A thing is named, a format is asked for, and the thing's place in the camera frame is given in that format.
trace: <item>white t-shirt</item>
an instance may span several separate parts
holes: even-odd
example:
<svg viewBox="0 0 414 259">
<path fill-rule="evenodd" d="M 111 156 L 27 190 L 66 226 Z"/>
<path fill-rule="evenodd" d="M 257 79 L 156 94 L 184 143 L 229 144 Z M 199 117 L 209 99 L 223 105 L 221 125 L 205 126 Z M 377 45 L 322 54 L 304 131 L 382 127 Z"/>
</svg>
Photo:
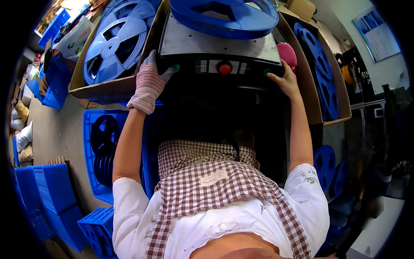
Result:
<svg viewBox="0 0 414 259">
<path fill-rule="evenodd" d="M 315 256 L 329 228 L 328 203 L 316 170 L 297 166 L 288 176 L 286 200 L 305 231 L 310 255 Z M 120 178 L 113 184 L 113 247 L 119 259 L 143 258 L 161 206 L 161 193 L 151 200 L 135 180 Z M 247 197 L 223 208 L 200 211 L 173 219 L 165 258 L 189 258 L 209 240 L 236 232 L 251 232 L 279 248 L 280 255 L 293 258 L 288 236 L 276 207 L 267 200 Z"/>
</svg>

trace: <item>apron label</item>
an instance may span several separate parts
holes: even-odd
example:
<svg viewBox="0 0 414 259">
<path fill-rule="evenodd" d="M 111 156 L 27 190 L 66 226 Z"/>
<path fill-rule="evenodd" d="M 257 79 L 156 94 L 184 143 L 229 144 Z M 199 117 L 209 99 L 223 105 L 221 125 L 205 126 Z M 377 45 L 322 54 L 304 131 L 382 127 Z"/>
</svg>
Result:
<svg viewBox="0 0 414 259">
<path fill-rule="evenodd" d="M 200 183 L 202 187 L 207 187 L 210 185 L 213 185 L 217 183 L 218 181 L 222 179 L 228 179 L 229 176 L 227 175 L 227 172 L 223 169 L 215 171 L 209 176 L 200 177 Z"/>
</svg>

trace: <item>woman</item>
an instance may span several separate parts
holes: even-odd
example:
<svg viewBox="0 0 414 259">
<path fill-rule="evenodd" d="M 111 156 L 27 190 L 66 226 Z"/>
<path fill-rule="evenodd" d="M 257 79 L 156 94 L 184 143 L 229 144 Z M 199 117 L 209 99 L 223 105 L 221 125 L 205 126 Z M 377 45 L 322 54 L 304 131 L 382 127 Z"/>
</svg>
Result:
<svg viewBox="0 0 414 259">
<path fill-rule="evenodd" d="M 139 175 L 144 119 L 174 74 L 159 76 L 153 50 L 113 165 L 113 245 L 123 258 L 310 258 L 329 228 L 327 200 L 313 167 L 311 134 L 296 76 L 268 73 L 291 101 L 289 176 L 284 189 L 259 171 L 254 150 L 169 140 L 159 147 L 160 182 L 151 200 Z"/>
</svg>

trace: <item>floor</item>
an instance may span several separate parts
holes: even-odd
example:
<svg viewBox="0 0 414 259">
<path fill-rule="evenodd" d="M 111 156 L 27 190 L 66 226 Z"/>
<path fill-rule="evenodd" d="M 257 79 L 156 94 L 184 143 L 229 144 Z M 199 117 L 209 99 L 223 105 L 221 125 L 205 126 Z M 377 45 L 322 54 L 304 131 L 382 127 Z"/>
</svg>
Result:
<svg viewBox="0 0 414 259">
<path fill-rule="evenodd" d="M 120 104 L 98 105 L 96 109 L 128 110 Z M 82 213 L 86 216 L 97 208 L 111 207 L 111 204 L 95 198 L 91 191 L 83 149 L 82 121 L 85 109 L 79 105 L 79 99 L 69 94 L 59 111 L 42 106 L 38 99 L 32 97 L 29 110 L 28 123 L 33 121 L 33 164 L 41 165 L 64 156 L 65 160 L 70 161 L 70 176 Z M 64 243 L 63 248 L 72 258 L 98 258 L 89 246 L 81 254 Z"/>
</svg>

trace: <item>striped work glove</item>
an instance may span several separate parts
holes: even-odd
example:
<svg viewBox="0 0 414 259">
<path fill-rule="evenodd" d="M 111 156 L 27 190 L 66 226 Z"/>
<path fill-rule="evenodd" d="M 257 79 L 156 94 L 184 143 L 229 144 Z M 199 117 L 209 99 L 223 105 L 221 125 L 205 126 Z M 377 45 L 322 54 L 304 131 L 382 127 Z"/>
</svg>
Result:
<svg viewBox="0 0 414 259">
<path fill-rule="evenodd" d="M 137 88 L 135 94 L 128 102 L 128 108 L 135 108 L 150 115 L 155 109 L 155 100 L 164 90 L 165 84 L 176 72 L 174 68 L 169 68 L 167 71 L 158 75 L 156 67 L 157 51 L 154 49 L 149 54 L 148 58 L 144 60 L 140 66 L 140 71 L 137 74 Z"/>
</svg>

